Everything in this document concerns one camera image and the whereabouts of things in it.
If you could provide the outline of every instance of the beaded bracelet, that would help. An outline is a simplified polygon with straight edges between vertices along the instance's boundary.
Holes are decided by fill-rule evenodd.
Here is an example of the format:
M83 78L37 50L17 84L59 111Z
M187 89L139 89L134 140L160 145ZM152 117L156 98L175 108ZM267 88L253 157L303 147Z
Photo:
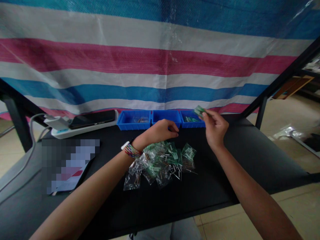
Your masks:
M143 153L142 151L135 149L130 143L128 143L123 150L132 158L139 158Z

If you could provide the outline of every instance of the black table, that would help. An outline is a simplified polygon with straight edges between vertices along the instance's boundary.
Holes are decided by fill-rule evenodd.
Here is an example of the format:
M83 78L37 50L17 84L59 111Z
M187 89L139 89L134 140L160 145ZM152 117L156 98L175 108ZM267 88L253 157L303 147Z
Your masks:
M246 119L224 115L230 127L225 145L242 167L270 194L312 183L303 169ZM120 131L117 126L81 134L73 139L100 139L100 153L93 159L85 179L94 174L119 151L120 147L142 131ZM174 139L177 148L188 142L197 150L196 174L183 174L182 182L158 189L142 177L141 188L123 191L124 178L103 204L81 238L101 236L105 239L155 227L183 218L224 208L239 201L215 155L210 150L205 129L180 129ZM41 143L27 168L0 194L0 201L21 187L41 169ZM28 154L1 179L3 186L23 165ZM20 191L0 206L0 238L27 239L47 216L68 196L42 196L38 173Z

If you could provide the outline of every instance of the striped tarp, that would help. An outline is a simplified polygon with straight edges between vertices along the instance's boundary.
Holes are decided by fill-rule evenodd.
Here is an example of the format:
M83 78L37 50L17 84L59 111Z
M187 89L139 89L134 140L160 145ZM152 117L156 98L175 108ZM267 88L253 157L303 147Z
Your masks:
M2 0L0 18L0 77L69 117L241 113L320 34L307 0Z

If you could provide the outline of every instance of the small blue box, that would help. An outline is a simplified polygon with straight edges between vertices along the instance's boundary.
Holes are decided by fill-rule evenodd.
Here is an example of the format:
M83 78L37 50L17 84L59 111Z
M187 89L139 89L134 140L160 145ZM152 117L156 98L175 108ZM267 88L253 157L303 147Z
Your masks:
M198 115L194 111L180 111L182 128L201 128L206 127L203 120L200 120ZM199 119L199 122L185 122L185 117L193 117Z
M121 131L143 130L150 128L150 122L151 111L122 111L117 125Z
M152 111L152 124L155 124L159 120L167 119L174 121L177 127L181 125L181 118L179 111L176 110L153 110Z

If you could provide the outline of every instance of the wire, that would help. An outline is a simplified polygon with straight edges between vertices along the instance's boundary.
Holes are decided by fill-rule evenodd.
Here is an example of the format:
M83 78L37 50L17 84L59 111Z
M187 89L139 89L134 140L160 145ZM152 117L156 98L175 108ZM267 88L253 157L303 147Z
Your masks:
M42 132L40 133L40 135L39 135L39 138L38 138L38 140L37 140L37 142L39 142L40 141L40 139L43 137L42 135L43 135L43 133L46 131L46 130L48 130L49 128L51 128L50 126L48 126L48 127L46 127L45 129L43 129L42 130Z
M4 200L2 200L2 202L0 202L0 206L1 204L3 204L5 201L7 201L9 198L11 198L13 195L15 195L17 192L19 192L25 185L27 185L39 172L41 172L41 169L39 169L35 174L32 175L32 177L26 181L22 186L20 186L16 191L14 191L13 193L11 193L8 197L6 197Z
M34 120L34 118L36 118L36 117L39 117L39 116L42 116L42 115L46 115L46 113L39 113L39 114L36 114L36 115L34 115L34 116L32 116L31 118L30 118L30 135L31 135L31 139L32 139L32 147L31 147L31 150L30 150L30 154L29 154L29 156L28 156L28 159L26 160L26 162L24 163L24 165L23 165L23 167L19 170L19 172L13 177L13 178L11 178L11 180L9 181L9 182L7 182L1 189L0 189L0 192L6 187L6 186L8 186L9 185L9 183L11 183L25 168L26 168L26 166L28 165L28 163L29 163L29 161L30 161L30 159L31 159L31 156L32 156L32 154L33 154L33 152L34 152L34 149L35 149L35 147L36 147L36 140L35 140L35 138L34 138L34 135L33 135L33 124L32 124L32 122L33 122L33 120Z

